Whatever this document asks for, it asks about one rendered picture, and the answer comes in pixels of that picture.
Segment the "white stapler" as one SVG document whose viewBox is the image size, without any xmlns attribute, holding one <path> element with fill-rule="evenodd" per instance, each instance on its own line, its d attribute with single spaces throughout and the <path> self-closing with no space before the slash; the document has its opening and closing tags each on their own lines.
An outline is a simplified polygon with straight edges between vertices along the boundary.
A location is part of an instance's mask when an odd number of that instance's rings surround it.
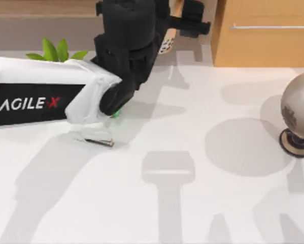
<svg viewBox="0 0 304 244">
<path fill-rule="evenodd" d="M 70 134 L 78 141 L 113 147 L 115 142 L 112 134 L 104 128 L 75 127 Z"/>
</svg>

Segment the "gold ball trophy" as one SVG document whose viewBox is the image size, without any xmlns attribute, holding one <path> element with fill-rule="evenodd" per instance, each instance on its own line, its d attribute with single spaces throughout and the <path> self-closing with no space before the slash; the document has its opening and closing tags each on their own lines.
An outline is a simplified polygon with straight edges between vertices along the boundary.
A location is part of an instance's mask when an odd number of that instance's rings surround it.
<svg viewBox="0 0 304 244">
<path fill-rule="evenodd" d="M 287 128 L 279 135 L 281 148 L 295 158 L 304 158 L 304 73 L 286 86 L 280 101 Z"/>
</svg>

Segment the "tan object with black pattern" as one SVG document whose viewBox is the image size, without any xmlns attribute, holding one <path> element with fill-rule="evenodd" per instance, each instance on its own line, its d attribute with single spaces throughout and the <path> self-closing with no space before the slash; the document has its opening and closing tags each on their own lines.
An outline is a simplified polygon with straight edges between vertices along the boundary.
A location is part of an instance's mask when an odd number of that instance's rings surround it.
<svg viewBox="0 0 304 244">
<path fill-rule="evenodd" d="M 171 50 L 174 44 L 175 36 L 176 36 L 176 31 L 173 28 L 167 30 L 163 38 L 161 47 L 158 51 L 158 54 L 165 54 Z"/>
</svg>

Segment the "green leafy plant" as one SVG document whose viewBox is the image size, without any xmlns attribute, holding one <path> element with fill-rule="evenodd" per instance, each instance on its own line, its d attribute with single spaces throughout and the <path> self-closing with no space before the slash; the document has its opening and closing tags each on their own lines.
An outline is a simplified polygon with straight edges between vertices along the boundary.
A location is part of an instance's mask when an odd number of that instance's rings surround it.
<svg viewBox="0 0 304 244">
<path fill-rule="evenodd" d="M 43 37 L 42 52 L 43 54 L 30 52 L 26 53 L 25 56 L 32 60 L 64 63 L 69 59 L 83 60 L 89 51 L 79 50 L 70 55 L 69 46 L 65 38 L 61 39 L 57 46 L 55 46 L 51 40 Z"/>
</svg>

